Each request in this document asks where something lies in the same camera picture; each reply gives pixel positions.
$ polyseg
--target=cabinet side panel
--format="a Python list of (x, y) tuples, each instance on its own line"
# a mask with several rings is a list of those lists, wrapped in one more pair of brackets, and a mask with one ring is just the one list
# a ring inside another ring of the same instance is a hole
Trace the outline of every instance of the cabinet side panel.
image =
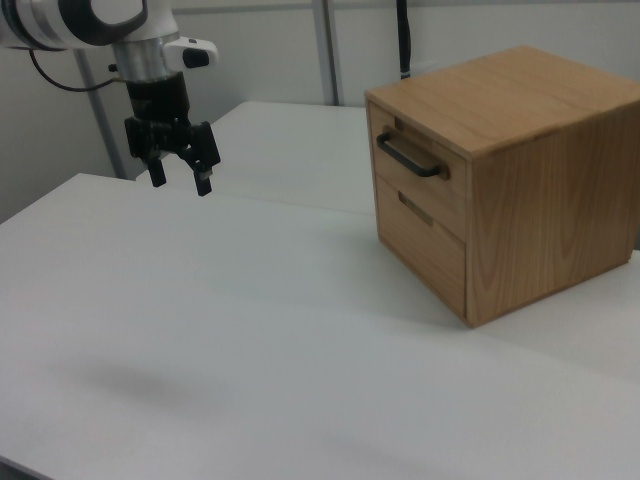
[(371, 118), (372, 108), (375, 108), (375, 106), (370, 101), (367, 100), (366, 102), (367, 132), (369, 133), (369, 156), (371, 158), (371, 178), (372, 178), (371, 183), (373, 185), (373, 198), (376, 205), (376, 219), (377, 219), (378, 218), (378, 189), (376, 188), (376, 172), (375, 172), (374, 150), (373, 150), (374, 149), (374, 146), (373, 146), (374, 121)]
[(464, 298), (465, 298), (465, 318), (467, 324), (471, 327), (476, 327), (481, 325), (480, 319), (478, 318), (478, 308), (476, 306), (476, 297), (473, 295), (473, 257), (475, 256), (475, 231), (473, 229), (474, 225), (474, 215), (475, 208), (473, 205), (473, 177), (474, 177), (474, 168), (471, 164), (469, 164), (467, 168), (467, 217), (465, 218), (467, 224), (467, 244), (465, 245), (465, 285), (464, 285)]
[(639, 162), (638, 106), (478, 160), (473, 323), (628, 261), (640, 220)]

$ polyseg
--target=white wall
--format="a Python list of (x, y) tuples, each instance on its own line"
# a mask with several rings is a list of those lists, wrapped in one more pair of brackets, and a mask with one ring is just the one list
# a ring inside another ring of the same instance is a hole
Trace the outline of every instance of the white wall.
[[(399, 77), (395, 9), (336, 2), (342, 101)], [(409, 11), (413, 64), (442, 68), (528, 44), (640, 80), (639, 3), (416, 7)]]
[[(83, 86), (73, 54), (39, 53), (46, 72)], [(0, 222), (77, 173), (113, 176), (86, 94), (46, 83), (24, 51), (0, 50)]]
[[(247, 100), (323, 104), (322, 76), (310, 1), (174, 1), (181, 34), (213, 41), (220, 64), (187, 72), (191, 120), (215, 120)], [(277, 8), (264, 9), (265, 6)], [(206, 7), (190, 10), (185, 7)], [(113, 63), (110, 49), (88, 52), (94, 76)], [(129, 178), (141, 171), (128, 154), (123, 121), (132, 115), (124, 87), (101, 93)]]

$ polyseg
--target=top drawer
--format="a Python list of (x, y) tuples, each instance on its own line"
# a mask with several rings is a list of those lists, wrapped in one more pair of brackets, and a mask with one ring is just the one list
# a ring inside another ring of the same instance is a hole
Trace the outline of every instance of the top drawer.
[[(367, 102), (373, 168), (377, 175), (460, 240), (466, 240), (467, 164), (451, 151), (426, 138), (374, 103)], [(389, 133), (389, 147), (408, 160), (398, 161), (377, 145), (377, 138)], [(440, 165), (444, 174), (421, 177), (417, 170)]]

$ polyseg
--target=bottom drawer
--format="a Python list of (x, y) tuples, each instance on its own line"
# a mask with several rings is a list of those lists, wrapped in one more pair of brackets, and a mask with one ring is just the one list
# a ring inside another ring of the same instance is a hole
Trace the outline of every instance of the bottom drawer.
[(459, 317), (465, 317), (465, 245), (376, 176), (380, 240)]

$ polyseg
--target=black cable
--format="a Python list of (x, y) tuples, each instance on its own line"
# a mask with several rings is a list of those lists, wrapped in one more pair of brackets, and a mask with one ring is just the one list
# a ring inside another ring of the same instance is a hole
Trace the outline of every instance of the black cable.
[(407, 0), (396, 0), (398, 11), (398, 44), (400, 47), (400, 76), (411, 76), (411, 29), (407, 15)]
[(111, 80), (107, 80), (106, 82), (100, 83), (98, 85), (94, 85), (93, 87), (88, 87), (88, 88), (74, 88), (74, 87), (67, 87), (66, 85), (62, 85), (61, 83), (56, 82), (54, 79), (52, 79), (51, 77), (49, 77), (49, 75), (47, 75), (44, 70), (42, 70), (42, 67), (40, 67), (40, 64), (38, 63), (38, 60), (36, 60), (36, 54), (33, 50), (29, 50), (29, 56), (31, 57), (31, 61), (33, 62), (33, 66), (36, 67), (36, 70), (38, 70), (38, 73), (40, 75), (42, 75), (42, 77), (49, 82), (51, 85), (54, 85), (66, 92), (74, 92), (74, 93), (86, 93), (86, 92), (94, 92), (96, 90), (99, 90), (103, 87), (106, 87), (107, 85), (111, 85), (114, 82), (114, 79), (112, 78)]

